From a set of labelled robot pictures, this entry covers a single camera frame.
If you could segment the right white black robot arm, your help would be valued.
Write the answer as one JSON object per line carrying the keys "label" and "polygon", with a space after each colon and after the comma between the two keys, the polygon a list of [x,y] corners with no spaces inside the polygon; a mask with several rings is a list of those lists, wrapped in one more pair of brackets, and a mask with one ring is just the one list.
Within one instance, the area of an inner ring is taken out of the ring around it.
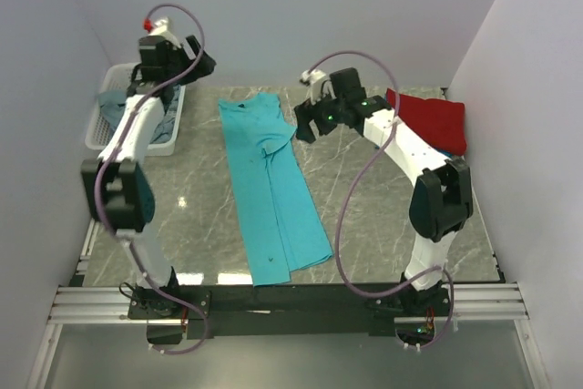
{"label": "right white black robot arm", "polygon": [[386,154],[413,186],[408,214],[414,247],[399,284],[388,294],[412,315],[451,301],[442,286],[448,252],[474,210],[466,162],[447,157],[406,124],[399,114],[400,94],[393,99],[368,96],[353,67],[331,74],[313,67],[302,72],[300,82],[307,95],[294,109],[298,140],[313,143],[345,125]]}

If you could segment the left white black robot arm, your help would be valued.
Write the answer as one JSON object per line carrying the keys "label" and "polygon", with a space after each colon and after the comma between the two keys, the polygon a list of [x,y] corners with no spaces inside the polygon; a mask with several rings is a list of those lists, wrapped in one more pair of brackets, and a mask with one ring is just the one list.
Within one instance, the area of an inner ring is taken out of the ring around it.
{"label": "left white black robot arm", "polygon": [[156,204],[142,162],[176,93],[210,75],[216,62],[195,36],[174,44],[150,34],[139,39],[138,51],[121,120],[99,156],[83,161],[81,178],[92,218],[121,244],[132,264],[131,303],[169,318],[181,311],[182,296],[174,268],[149,227]]}

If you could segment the light blue t-shirt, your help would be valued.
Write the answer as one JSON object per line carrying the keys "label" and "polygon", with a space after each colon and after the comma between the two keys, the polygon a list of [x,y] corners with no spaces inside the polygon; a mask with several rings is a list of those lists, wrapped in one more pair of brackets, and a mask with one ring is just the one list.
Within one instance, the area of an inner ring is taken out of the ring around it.
{"label": "light blue t-shirt", "polygon": [[260,92],[219,102],[238,222],[252,282],[287,283],[332,256],[332,247],[295,157],[295,126],[280,100]]}

